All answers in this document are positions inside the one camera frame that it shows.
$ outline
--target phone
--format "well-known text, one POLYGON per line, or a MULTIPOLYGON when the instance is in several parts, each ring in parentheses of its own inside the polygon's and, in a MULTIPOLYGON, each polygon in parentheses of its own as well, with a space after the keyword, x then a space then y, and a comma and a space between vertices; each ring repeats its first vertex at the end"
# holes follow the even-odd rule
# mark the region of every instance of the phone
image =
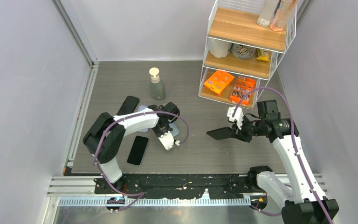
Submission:
POLYGON ((135 137, 134 144, 132 145, 130 155, 128 156, 127 163, 133 165, 141 165, 143 155, 145 154, 145 150, 147 144, 149 143, 149 139, 137 136, 135 137))
POLYGON ((135 108, 139 103, 139 98, 133 96, 127 96, 120 109, 117 112, 117 115, 126 115, 129 113, 133 113, 135 108))

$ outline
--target clear bottle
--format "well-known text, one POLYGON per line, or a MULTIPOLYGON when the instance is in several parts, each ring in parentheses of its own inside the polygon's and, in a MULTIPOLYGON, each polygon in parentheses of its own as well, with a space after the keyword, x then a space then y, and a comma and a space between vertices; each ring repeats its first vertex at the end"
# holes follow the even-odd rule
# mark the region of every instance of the clear bottle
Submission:
POLYGON ((285 29, 296 4, 297 0, 281 0, 269 26, 271 30, 281 32, 285 29))
POLYGON ((262 27, 268 27, 271 22, 272 16, 276 8, 278 7, 279 0, 266 0, 260 13, 259 19, 257 20, 257 24, 262 27))
POLYGON ((151 79, 149 82, 150 96, 156 100, 165 99, 165 86, 163 81, 160 79, 160 70, 158 68, 151 68, 149 74, 151 79))

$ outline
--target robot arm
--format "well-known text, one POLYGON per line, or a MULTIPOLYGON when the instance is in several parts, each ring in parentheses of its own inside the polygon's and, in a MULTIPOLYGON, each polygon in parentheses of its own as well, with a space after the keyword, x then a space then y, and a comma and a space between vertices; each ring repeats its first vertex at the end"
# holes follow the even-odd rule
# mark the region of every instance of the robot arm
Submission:
POLYGON ((159 107, 151 105, 143 111, 123 116, 111 116, 107 112, 104 112, 99 115, 84 136, 83 143, 89 152, 94 155, 104 130, 110 124, 112 124, 115 120, 119 120, 127 116, 143 114, 142 116, 127 119, 114 125, 102 143, 97 160, 100 163, 101 169, 111 183, 115 183, 123 175, 123 172, 118 166, 116 155, 125 136, 144 128, 151 128, 166 150, 171 149, 174 145, 178 146, 180 144, 180 141, 174 139, 172 136, 172 129, 169 127, 169 123, 173 123, 176 120, 175 117, 167 114, 144 114, 144 112, 152 111, 165 111, 179 115, 179 109, 172 102, 159 107))
POLYGON ((291 138, 290 119, 282 119, 275 100, 257 103, 260 120, 250 121, 238 109, 234 116, 235 107, 228 109, 228 121, 232 127, 224 127, 207 132, 216 140, 235 138, 250 142, 253 136, 266 136, 278 152, 288 174, 290 186, 285 186, 268 166, 251 168, 248 172, 248 182, 256 188, 268 192, 268 195, 282 209, 282 218, 286 224, 294 223, 324 223, 326 217, 317 202, 313 191, 325 205, 331 218, 338 212, 335 199, 328 200, 326 194, 315 180, 309 164, 303 155, 298 130, 294 128, 298 154, 302 155, 305 173, 310 177, 314 188, 310 189, 304 172, 300 166, 291 138))

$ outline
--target orange box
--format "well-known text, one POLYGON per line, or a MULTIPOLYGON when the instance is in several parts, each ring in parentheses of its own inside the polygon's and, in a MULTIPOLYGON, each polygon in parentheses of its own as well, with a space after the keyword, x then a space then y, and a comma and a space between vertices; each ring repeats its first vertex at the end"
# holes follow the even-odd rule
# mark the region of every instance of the orange box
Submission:
POLYGON ((205 81, 204 86, 220 96, 223 89, 230 85, 233 80, 234 76, 230 75, 230 73, 218 70, 207 81, 205 81))
MULTIPOLYGON (((249 91, 256 87, 256 80, 244 76, 238 76, 238 79, 235 83, 233 92, 231 93, 230 100, 233 103, 238 103, 241 98, 247 94, 249 91)), ((242 102, 241 105, 247 106, 249 104, 250 97, 252 93, 249 94, 242 102)))

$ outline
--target green bottle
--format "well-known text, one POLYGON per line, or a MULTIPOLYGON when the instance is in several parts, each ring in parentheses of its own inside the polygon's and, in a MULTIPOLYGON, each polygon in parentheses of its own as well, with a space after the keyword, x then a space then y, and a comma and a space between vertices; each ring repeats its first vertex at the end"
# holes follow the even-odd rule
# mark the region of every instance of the green bottle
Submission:
POLYGON ((150 96, 156 100, 165 99, 165 87, 163 81, 160 79, 160 75, 158 75, 160 70, 158 68, 151 68, 149 70, 149 74, 151 75, 151 79, 149 82, 149 90, 150 96))

